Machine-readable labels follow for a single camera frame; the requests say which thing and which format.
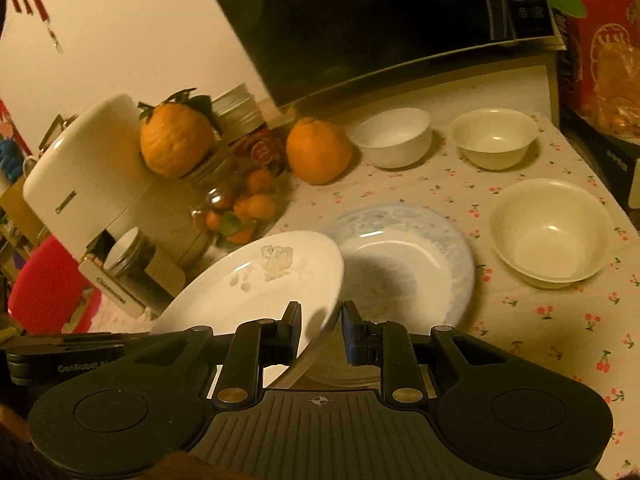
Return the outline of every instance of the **snack package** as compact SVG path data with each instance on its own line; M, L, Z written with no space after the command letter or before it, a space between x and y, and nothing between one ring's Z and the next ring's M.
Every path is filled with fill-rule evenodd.
M608 43L639 45L636 0L581 0L585 18L554 16L567 50L559 54L560 99L578 115L588 113L598 76L598 55Z
M640 141L640 48L625 43L603 46L589 109L601 133Z

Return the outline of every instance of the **small orange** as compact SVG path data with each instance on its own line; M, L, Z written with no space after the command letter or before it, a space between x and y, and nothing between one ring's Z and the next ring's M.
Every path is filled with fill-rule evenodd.
M222 215L220 213L216 213L215 211L209 211L204 223L209 231L220 231L220 226L222 225Z
M251 195L246 200L246 212L256 220L269 220L276 214L276 203L270 195Z
M231 209L236 200L236 192L230 186L221 184L209 191L209 201L214 209L219 211Z
M253 170L246 178L246 190L250 194L268 193L273 190L275 179L266 168Z
M246 221L250 218L249 212L247 211L247 201L249 200L249 195L247 193L242 193L236 201L234 202L234 214L242 220L242 223L247 223Z
M255 226L253 225L243 227L239 231L236 231L235 233L226 237L226 241L232 244L245 245L249 243L252 238L254 238L254 228Z
M287 158L293 173L309 184L327 184L347 169L353 145L335 124L300 119L287 137Z

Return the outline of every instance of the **plate with food residue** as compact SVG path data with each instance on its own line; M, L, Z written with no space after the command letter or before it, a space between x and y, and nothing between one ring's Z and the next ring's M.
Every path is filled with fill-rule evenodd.
M254 319L281 319L289 301L302 306L298 358L264 369L264 386L289 388L316 358L340 314L344 261L331 238L293 231L260 238L225 256L189 284L158 318L152 333L208 325L228 334Z

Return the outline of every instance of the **microwave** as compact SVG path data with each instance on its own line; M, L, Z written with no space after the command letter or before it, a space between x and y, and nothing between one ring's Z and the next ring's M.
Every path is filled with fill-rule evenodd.
M277 106L419 60L554 35L546 0L217 0Z

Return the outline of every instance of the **table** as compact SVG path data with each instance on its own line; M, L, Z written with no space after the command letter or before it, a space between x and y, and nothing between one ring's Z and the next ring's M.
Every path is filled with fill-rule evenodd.
M294 179L290 207L272 232L322 230L343 213L388 203L446 216L466 236L476 260L476 291L459 328L596 390L610 404L615 427L599 471L614 480L640 467L640 238L560 132L548 120L536 120L537 145L510 171L475 168L436 134L424 163L408 170L382 171L364 160L328 186ZM494 255L487 236L492 199L519 180L541 176L587 189L616 226L618 243L606 268L560 290L518 280ZM152 323L148 313L132 320L105 303L92 330L132 332Z

